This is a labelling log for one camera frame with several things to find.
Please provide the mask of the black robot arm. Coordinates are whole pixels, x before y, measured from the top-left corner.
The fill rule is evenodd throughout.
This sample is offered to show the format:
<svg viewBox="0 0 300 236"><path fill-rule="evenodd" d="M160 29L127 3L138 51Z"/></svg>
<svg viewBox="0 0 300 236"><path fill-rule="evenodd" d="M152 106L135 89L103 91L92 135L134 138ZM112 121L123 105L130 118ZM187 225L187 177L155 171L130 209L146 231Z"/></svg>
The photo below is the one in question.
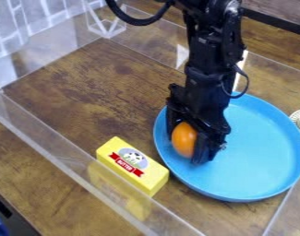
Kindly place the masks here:
<svg viewBox="0 0 300 236"><path fill-rule="evenodd" d="M213 160L226 145L230 132L223 111L234 78L242 74L237 63L243 59L241 37L241 0L178 0L186 25L189 60L185 85L171 84L166 98L166 131L173 133L182 122L197 131L193 163Z"/></svg>

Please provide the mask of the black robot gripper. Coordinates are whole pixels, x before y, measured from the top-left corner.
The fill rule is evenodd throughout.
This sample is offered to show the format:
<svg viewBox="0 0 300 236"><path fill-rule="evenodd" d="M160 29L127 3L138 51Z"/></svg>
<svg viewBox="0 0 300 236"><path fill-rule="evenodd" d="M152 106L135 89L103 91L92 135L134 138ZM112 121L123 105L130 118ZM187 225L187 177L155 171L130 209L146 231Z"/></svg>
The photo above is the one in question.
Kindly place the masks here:
<svg viewBox="0 0 300 236"><path fill-rule="evenodd" d="M189 123L197 130L193 164L211 161L225 148L230 132L223 111L229 106L235 66L206 73L193 66L185 67L185 86L169 85L166 98L166 133L171 135L179 122Z"/></svg>

